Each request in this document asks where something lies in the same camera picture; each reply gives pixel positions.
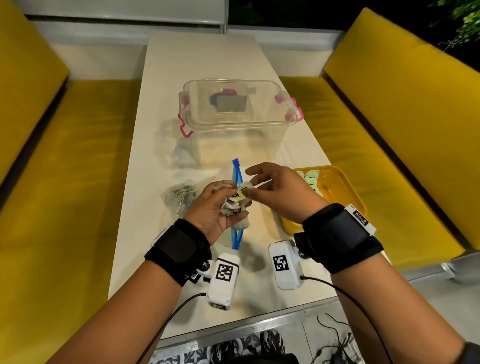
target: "table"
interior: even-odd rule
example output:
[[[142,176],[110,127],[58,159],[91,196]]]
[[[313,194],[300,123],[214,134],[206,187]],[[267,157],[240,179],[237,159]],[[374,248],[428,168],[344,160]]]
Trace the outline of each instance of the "table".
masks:
[[[183,147],[185,141],[177,119],[178,92],[185,82],[205,77],[271,80],[281,84],[251,36],[170,31],[150,35],[109,297],[143,262],[153,238],[172,221],[162,200],[162,193],[169,186],[187,178],[194,181],[215,175],[231,178],[231,169],[196,168]],[[330,164],[304,121],[289,127],[274,162],[292,168]],[[197,298],[172,319],[162,338],[336,296],[330,287],[313,281],[305,282],[295,291],[278,289],[267,247],[288,236],[269,208],[254,202],[249,212],[251,227],[245,230],[239,250],[240,275],[231,310],[209,307],[204,298]],[[232,252],[229,246],[227,231],[212,247],[214,259],[223,252]],[[322,265],[310,260],[302,266],[305,275],[329,280]],[[188,282],[179,302],[207,289],[207,283]]]

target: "yellow upholstery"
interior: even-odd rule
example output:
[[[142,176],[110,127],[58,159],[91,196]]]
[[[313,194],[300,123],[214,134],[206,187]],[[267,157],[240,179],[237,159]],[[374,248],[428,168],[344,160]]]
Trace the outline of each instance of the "yellow upholstery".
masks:
[[[34,25],[0,0],[0,183],[67,75]]]
[[[325,71],[480,249],[480,73],[368,9]]]
[[[140,81],[73,81],[0,212],[0,363],[44,363],[107,300]]]
[[[321,77],[281,77],[327,154],[367,207],[399,269],[448,261],[463,249]]]

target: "yellow backrest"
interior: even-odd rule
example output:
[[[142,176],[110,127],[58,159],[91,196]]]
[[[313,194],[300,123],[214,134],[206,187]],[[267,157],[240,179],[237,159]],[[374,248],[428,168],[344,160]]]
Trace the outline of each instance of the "yellow backrest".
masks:
[[[67,75],[34,25],[0,0],[0,183]]]
[[[480,73],[366,8],[325,71],[480,249]]]

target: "tray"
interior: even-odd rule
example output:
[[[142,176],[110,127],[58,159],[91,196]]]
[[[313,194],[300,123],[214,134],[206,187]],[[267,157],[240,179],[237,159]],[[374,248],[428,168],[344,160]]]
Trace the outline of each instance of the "tray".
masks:
[[[365,217],[367,217],[367,208],[363,204],[358,194],[353,189],[348,178],[337,167],[334,166],[319,166],[306,168],[293,168],[294,171],[302,171],[304,174],[310,170],[319,170],[317,187],[324,198],[330,202],[338,202],[343,206],[352,204]],[[283,230],[290,236],[294,233],[302,232],[303,227],[296,222],[280,217]]]

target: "hand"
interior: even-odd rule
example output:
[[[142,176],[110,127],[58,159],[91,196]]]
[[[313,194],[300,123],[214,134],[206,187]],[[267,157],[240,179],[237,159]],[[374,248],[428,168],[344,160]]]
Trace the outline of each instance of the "hand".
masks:
[[[275,163],[260,163],[247,168],[249,176],[256,175],[250,182],[258,188],[243,190],[253,201],[267,205],[283,217],[301,224],[306,218],[329,205],[305,180],[288,167]]]
[[[232,187],[214,190],[215,186],[222,184],[229,184]],[[242,221],[248,215],[248,211],[241,211],[232,216],[225,216],[220,212],[225,199],[232,197],[236,192],[237,186],[232,180],[213,182],[204,188],[183,218],[204,233],[210,245],[213,245],[225,229]]]

